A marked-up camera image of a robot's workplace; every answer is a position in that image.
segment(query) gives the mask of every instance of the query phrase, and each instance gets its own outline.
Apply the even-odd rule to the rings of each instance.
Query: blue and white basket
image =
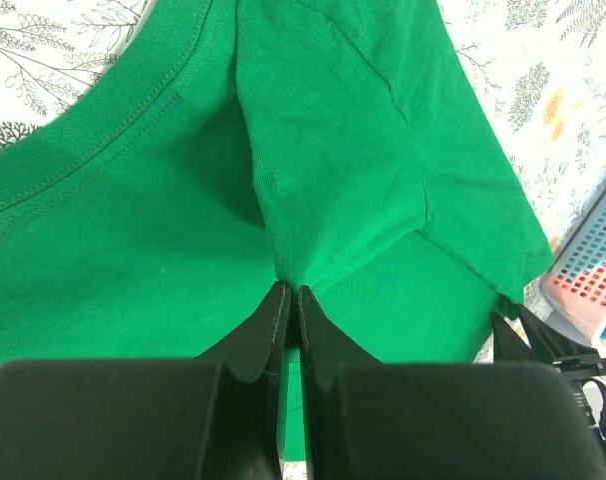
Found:
[[[554,307],[606,356],[606,192],[542,286]]]

